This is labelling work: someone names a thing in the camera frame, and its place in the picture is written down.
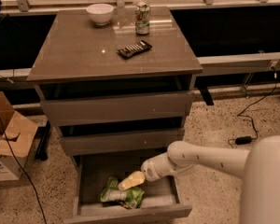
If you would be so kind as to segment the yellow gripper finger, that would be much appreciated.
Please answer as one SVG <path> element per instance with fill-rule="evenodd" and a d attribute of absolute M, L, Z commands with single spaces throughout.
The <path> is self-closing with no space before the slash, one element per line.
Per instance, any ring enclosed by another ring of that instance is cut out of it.
<path fill-rule="evenodd" d="M 141 185 L 144 181 L 145 175 L 141 171 L 135 171 L 119 183 L 119 190 L 126 190 Z"/>

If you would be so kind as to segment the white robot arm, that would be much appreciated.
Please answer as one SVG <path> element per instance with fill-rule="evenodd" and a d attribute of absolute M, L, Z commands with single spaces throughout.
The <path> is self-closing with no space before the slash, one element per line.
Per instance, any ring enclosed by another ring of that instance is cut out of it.
<path fill-rule="evenodd" d="M 119 189 L 183 175 L 196 165 L 243 181 L 239 224 L 280 224 L 280 135 L 263 138 L 249 150 L 175 141 L 166 152 L 144 161 L 139 171 L 119 183 Z"/>

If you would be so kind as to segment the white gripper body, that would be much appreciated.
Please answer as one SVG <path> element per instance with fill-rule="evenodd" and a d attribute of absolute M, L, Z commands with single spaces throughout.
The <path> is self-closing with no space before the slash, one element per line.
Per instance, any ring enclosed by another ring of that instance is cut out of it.
<path fill-rule="evenodd" d="M 168 175 L 175 175 L 176 165 L 169 159 L 166 153 L 149 158 L 141 165 L 146 181 L 157 181 Z"/>

